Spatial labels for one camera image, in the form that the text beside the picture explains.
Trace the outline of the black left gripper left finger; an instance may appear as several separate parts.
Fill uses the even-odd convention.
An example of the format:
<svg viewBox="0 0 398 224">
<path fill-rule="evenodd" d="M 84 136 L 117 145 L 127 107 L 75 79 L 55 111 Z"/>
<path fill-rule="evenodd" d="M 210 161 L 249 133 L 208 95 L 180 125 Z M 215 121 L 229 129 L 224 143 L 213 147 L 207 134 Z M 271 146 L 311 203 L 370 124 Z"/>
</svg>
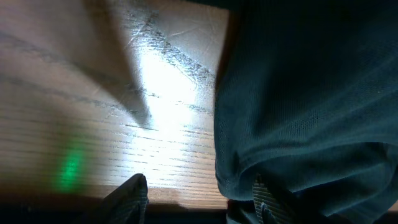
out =
<svg viewBox="0 0 398 224">
<path fill-rule="evenodd" d="M 135 174 L 73 224 L 144 224 L 147 194 L 146 177 Z"/>
</svg>

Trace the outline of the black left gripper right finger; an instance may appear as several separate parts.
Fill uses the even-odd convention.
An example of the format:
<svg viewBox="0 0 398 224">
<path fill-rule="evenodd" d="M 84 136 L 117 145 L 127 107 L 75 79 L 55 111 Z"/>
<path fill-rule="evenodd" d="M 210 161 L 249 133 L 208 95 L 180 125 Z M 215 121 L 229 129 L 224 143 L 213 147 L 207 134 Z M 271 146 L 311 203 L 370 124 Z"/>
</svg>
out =
<svg viewBox="0 0 398 224">
<path fill-rule="evenodd" d="M 252 185 L 254 208 L 259 219 L 259 224 L 296 224 L 297 217 L 294 212 L 282 203 L 270 191 L 269 186 L 260 175 Z"/>
</svg>

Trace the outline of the black t-shirt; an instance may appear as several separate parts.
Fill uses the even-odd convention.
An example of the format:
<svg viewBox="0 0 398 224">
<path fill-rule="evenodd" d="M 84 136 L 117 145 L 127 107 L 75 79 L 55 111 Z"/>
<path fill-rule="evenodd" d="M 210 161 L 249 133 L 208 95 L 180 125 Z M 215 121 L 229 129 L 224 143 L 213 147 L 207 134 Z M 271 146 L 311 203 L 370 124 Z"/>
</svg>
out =
<svg viewBox="0 0 398 224">
<path fill-rule="evenodd" d="M 237 14 L 216 88 L 228 223 L 260 175 L 298 223 L 373 223 L 397 202 L 397 2 L 213 0 Z"/>
</svg>

